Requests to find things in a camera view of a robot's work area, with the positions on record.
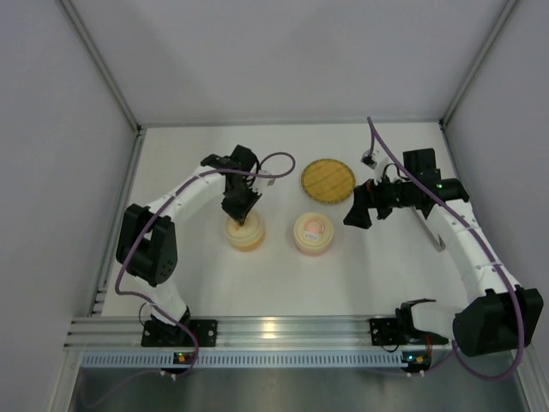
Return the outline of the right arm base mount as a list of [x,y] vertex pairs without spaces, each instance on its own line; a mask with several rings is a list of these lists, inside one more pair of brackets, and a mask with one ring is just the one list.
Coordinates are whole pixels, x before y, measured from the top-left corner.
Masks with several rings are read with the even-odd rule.
[[373,346],[403,346],[403,345],[446,345],[449,339],[437,333],[418,330],[413,325],[412,309],[421,304],[432,303],[435,300],[410,300],[395,309],[395,315],[388,318],[370,318],[371,344]]

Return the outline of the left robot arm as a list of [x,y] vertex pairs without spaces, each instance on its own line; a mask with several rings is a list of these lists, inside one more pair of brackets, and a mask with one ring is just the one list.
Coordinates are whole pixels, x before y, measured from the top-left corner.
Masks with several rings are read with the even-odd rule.
[[157,200],[128,206],[115,252],[121,265],[116,293],[129,295],[121,283],[124,276],[132,276],[139,285],[133,296],[151,306],[149,325],[170,336],[189,330],[190,308],[172,279],[178,267],[176,223],[191,220],[219,197],[229,244],[239,251],[253,251],[266,235],[254,208],[269,175],[251,149],[238,145],[229,155],[206,156],[183,183]]

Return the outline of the orange lunch bowl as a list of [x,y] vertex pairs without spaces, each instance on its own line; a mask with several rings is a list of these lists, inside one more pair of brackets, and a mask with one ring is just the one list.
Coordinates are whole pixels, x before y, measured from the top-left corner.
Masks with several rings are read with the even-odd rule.
[[246,241],[242,239],[229,239],[229,244],[237,251],[251,252],[259,248],[264,240],[265,234],[262,234],[256,239],[248,239]]

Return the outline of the round bamboo tray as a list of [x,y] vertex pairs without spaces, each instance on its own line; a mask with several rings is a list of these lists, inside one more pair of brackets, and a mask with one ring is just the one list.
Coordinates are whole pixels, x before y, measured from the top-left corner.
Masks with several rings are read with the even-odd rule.
[[346,201],[356,185],[351,168],[336,159],[313,161],[301,173],[300,184],[305,195],[322,204]]

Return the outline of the left aluminium frame post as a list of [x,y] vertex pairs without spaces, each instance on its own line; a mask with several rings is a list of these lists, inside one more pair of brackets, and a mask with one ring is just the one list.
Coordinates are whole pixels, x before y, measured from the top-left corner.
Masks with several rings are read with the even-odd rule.
[[125,96],[118,86],[118,83],[112,74],[112,71],[108,67],[105,59],[103,58],[100,49],[94,41],[94,37],[87,28],[85,21],[82,19],[80,12],[75,6],[73,1],[70,0],[57,0],[57,6],[67,19],[67,22],[74,30],[76,38],[80,41],[84,51],[87,53],[94,68],[97,70],[100,80],[105,85],[110,96],[116,103],[119,111],[124,117],[125,122],[133,131],[134,134],[139,135],[142,131],[142,127],[136,120],[135,114],[132,112],[130,105],[128,104]]

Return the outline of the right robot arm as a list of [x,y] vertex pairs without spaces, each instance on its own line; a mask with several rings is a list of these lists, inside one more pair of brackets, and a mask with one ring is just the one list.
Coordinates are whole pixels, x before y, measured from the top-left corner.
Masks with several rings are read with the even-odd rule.
[[529,346],[543,298],[537,289],[523,288],[504,268],[476,221],[462,183],[442,178],[434,149],[405,152],[404,167],[395,179],[387,174],[387,157],[366,151],[361,160],[375,176],[354,188],[344,224],[368,229],[371,210],[384,220],[394,209],[412,209],[426,232],[449,253],[466,290],[464,308],[435,298],[401,304],[395,314],[402,334],[413,340],[426,333],[436,344],[453,340],[468,357]]

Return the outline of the pink lunch bowl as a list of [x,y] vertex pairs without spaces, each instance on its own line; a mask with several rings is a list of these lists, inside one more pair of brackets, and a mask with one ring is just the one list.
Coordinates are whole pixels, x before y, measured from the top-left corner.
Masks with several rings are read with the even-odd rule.
[[303,242],[300,239],[294,241],[298,251],[309,257],[322,256],[332,246],[332,242]]

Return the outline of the aluminium front rail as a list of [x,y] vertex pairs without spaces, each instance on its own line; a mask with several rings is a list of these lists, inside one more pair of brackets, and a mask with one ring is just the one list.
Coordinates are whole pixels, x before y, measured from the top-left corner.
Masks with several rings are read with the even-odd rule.
[[[306,350],[371,348],[366,316],[197,317],[198,327],[215,337],[217,349]],[[89,317],[71,321],[65,349],[140,348],[143,326],[137,317]]]

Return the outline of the aluminium frame post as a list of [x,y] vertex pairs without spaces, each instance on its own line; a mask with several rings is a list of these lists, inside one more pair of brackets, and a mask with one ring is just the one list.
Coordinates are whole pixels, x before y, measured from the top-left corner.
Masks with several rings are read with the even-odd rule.
[[482,67],[487,62],[493,48],[497,44],[503,31],[509,24],[513,15],[522,4],[520,0],[506,0],[499,8],[496,16],[494,17],[491,25],[484,38],[480,41],[480,45],[477,47],[473,54],[471,62],[465,72],[465,75],[458,83],[456,91],[453,93],[449,104],[443,111],[443,116],[439,119],[438,124],[442,131],[446,131],[450,121],[455,116],[460,104],[465,99],[468,90],[474,84],[475,78],[480,73]]
[[67,19],[67,22],[74,30],[76,38],[80,41],[84,51],[87,53],[94,68],[97,70],[100,80],[105,85],[110,96],[116,103],[119,111],[124,117],[125,122],[133,131],[134,134],[139,135],[142,131],[142,127],[136,120],[135,114],[132,112],[130,105],[128,104],[125,96],[118,86],[118,83],[112,74],[112,71],[108,67],[105,59],[103,58],[100,49],[94,41],[94,37],[87,28],[85,21],[82,19],[80,12],[75,6],[73,1],[70,0],[57,0],[57,6]]

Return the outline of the right aluminium frame post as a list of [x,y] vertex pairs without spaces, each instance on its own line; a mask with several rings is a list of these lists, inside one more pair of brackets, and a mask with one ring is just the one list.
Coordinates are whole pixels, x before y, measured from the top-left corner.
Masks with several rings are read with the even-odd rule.
[[493,48],[497,44],[503,31],[509,24],[513,15],[522,4],[520,0],[506,0],[499,8],[496,16],[494,17],[491,25],[484,38],[480,41],[480,45],[477,47],[473,54],[471,62],[465,72],[465,75],[458,83],[456,91],[453,93],[449,104],[443,111],[443,116],[439,119],[438,124],[442,131],[446,131],[450,121],[455,116],[460,104],[465,99],[468,90],[474,84],[475,78],[480,73],[482,67],[487,62]]

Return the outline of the cream lid pink handle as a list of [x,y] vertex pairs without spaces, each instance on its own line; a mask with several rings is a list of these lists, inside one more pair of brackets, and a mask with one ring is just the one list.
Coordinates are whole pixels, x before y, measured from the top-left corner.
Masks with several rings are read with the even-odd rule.
[[334,232],[332,221],[326,215],[316,212],[301,215],[293,226],[295,241],[311,249],[329,246]]

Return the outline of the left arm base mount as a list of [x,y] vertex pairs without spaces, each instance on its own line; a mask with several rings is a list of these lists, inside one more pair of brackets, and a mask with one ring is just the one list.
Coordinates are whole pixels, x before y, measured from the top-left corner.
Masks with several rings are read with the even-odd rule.
[[[191,318],[186,327],[196,339],[199,347],[212,348],[216,346],[218,322],[215,319]],[[143,326],[141,346],[145,348],[190,348],[194,346],[194,341],[179,326],[165,324],[153,318],[146,321]]]

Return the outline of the cream lid orange handle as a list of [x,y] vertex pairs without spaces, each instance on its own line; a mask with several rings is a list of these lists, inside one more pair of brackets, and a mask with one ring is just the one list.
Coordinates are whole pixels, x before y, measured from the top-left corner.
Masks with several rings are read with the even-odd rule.
[[263,219],[256,211],[251,211],[242,225],[239,225],[231,218],[227,218],[224,230],[227,238],[232,243],[242,245],[257,241],[265,232]]

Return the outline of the metal tongs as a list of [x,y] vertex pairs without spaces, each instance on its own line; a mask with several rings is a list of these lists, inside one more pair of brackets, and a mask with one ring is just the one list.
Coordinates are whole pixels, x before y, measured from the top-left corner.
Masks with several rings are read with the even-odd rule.
[[417,209],[411,208],[410,212],[415,220],[418,222],[419,227],[422,229],[425,236],[430,240],[431,245],[437,252],[443,252],[445,250],[445,244],[442,238],[428,225],[427,220]]

